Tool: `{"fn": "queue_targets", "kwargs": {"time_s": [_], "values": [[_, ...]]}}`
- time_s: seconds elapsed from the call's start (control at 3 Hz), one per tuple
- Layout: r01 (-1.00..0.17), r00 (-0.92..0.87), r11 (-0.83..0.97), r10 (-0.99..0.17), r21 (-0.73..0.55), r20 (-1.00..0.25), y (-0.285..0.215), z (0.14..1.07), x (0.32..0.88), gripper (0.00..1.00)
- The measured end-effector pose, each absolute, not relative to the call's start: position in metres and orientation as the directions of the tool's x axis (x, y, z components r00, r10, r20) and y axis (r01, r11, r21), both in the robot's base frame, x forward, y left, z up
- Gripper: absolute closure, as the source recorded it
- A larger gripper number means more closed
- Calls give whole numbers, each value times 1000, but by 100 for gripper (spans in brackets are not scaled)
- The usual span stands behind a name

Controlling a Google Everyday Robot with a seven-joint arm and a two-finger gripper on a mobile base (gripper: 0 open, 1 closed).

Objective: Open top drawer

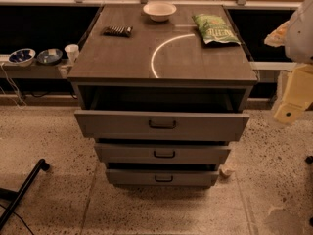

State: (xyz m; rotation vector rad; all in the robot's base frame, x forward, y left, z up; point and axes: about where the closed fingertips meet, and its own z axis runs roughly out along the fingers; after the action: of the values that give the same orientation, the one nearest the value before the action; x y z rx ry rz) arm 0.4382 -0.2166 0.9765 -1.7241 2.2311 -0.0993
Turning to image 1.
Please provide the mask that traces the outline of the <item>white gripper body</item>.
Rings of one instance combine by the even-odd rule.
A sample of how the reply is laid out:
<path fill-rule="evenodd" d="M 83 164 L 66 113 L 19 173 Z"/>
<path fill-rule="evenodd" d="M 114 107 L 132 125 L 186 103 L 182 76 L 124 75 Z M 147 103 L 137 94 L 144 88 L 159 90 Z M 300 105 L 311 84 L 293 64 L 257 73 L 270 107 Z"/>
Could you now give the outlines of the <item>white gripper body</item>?
<path fill-rule="evenodd" d="M 301 65 L 288 74 L 283 101 L 303 111 L 313 103 L 312 65 Z"/>

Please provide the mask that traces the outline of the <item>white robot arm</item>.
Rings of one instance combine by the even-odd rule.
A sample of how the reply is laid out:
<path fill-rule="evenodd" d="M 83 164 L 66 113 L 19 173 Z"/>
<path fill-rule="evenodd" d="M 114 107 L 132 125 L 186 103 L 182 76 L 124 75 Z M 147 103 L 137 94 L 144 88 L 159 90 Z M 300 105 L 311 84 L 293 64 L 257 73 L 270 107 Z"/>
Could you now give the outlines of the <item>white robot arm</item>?
<path fill-rule="evenodd" d="M 313 103 L 313 0 L 304 2 L 290 19 L 264 40 L 272 47 L 285 47 L 288 58 L 298 66 L 288 73 L 287 84 L 273 118 L 292 124 Z"/>

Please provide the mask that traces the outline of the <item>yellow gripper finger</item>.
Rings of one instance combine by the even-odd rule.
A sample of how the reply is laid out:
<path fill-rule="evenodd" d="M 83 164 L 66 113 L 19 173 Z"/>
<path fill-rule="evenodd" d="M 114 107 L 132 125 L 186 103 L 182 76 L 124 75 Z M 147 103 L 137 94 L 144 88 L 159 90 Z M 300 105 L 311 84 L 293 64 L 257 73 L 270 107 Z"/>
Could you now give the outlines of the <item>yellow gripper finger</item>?
<path fill-rule="evenodd" d="M 281 103 L 274 113 L 274 120 L 281 123 L 290 125 L 297 121 L 304 110 L 296 105 L 289 103 Z"/>

